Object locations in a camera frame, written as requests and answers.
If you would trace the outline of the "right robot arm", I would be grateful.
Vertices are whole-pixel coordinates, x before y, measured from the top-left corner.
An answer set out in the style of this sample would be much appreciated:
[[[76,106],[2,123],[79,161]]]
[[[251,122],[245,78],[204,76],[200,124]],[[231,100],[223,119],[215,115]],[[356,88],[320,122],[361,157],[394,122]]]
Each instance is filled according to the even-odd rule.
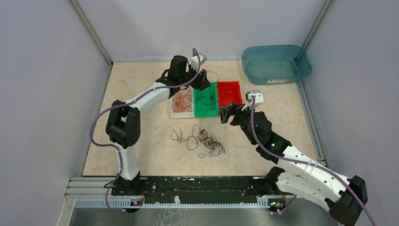
[[[375,220],[366,208],[368,201],[365,181],[355,175],[351,178],[338,174],[314,161],[290,141],[272,131],[272,123],[264,112],[256,112],[245,105],[230,103],[219,109],[221,123],[239,126],[256,145],[256,151],[276,164],[266,175],[265,189],[271,194],[279,191],[304,198],[325,211],[344,226],[356,225],[365,213],[372,225]]]

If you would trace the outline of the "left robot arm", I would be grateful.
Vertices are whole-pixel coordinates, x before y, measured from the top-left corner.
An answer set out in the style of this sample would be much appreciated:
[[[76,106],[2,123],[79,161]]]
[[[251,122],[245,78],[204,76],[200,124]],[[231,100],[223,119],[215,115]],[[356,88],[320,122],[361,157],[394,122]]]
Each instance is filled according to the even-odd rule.
[[[191,60],[174,56],[170,67],[149,89],[126,102],[113,102],[105,131],[116,147],[120,171],[112,185],[112,195],[139,195],[142,192],[143,183],[140,181],[135,148],[141,135],[141,117],[159,103],[170,99],[181,87],[192,87],[199,91],[210,87],[207,71],[201,68],[206,60],[203,54],[195,55]]]

